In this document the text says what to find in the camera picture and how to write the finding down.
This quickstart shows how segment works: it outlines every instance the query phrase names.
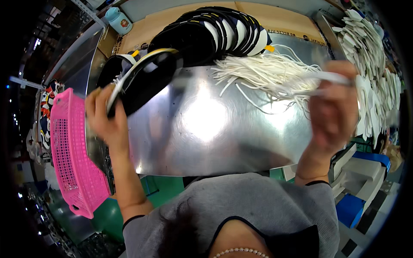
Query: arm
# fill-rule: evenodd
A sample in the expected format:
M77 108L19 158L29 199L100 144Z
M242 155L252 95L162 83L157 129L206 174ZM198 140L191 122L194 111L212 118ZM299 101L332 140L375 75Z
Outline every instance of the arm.
M357 74L354 65L347 61L329 62L326 70L350 80ZM330 159L349 140L358 119L356 87L322 81L319 88L325 93L309 101L313 136L298 162L296 185L318 180L328 183Z
M90 128L109 147L109 154L116 183L116 195L123 222L137 215L146 215L153 210L146 198L138 175L129 159L128 123L123 105L116 104L115 117L106 116L106 100L114 88L113 84L94 90L85 101Z

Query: stack of shoe uppers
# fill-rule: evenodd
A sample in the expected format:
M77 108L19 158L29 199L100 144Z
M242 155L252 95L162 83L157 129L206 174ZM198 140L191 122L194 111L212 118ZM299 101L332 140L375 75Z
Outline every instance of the stack of shoe uppers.
M184 67L211 64L225 55L252 56L271 49L267 31L251 15L226 7L187 12L156 35L148 51L179 50Z

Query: dark hair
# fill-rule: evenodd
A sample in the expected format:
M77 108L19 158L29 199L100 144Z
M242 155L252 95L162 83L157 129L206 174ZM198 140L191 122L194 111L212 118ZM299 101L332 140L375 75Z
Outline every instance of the dark hair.
M173 219L161 215L164 223L162 242L158 248L160 258L200 257L195 214L189 205L179 204Z

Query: bottle lid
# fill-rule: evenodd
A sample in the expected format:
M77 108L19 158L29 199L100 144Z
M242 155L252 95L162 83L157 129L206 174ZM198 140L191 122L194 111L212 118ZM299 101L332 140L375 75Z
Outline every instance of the bottle lid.
M118 7L111 7L106 11L104 16L109 22L111 22L118 18L119 15L121 15L120 9Z

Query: hand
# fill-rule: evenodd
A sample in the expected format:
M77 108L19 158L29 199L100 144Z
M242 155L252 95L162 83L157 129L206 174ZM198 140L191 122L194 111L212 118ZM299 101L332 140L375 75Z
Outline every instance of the hand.
M340 73L351 81L357 71L347 61L331 61L325 69ZM323 96L310 98L309 110L313 138L310 146L319 154L331 158L350 139L358 121L357 90L354 85L332 84L322 81L319 89L325 89Z
M97 88L85 100L86 118L90 128L109 147L111 157L126 155L129 157L128 122L122 102L115 106L115 117L108 119L106 115L106 101L110 97L115 85L113 83L103 90Z

